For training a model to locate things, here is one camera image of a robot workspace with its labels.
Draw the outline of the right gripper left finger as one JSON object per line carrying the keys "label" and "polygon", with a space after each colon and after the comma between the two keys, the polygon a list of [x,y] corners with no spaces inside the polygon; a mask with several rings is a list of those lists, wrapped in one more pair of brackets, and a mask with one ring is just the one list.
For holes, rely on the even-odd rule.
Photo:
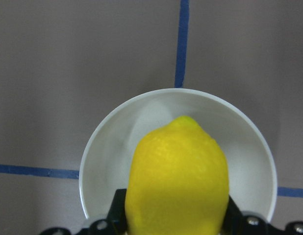
{"label": "right gripper left finger", "polygon": [[126,188],[117,189],[107,216],[88,219],[76,235],[124,235],[127,231],[125,198]]}

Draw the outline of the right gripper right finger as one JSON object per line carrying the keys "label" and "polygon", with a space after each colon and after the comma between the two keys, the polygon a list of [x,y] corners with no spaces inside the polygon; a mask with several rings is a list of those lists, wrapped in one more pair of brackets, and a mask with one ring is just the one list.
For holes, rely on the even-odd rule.
{"label": "right gripper right finger", "polygon": [[230,197],[222,225],[224,235],[303,235],[303,221],[288,223],[279,229],[252,212],[240,211]]}

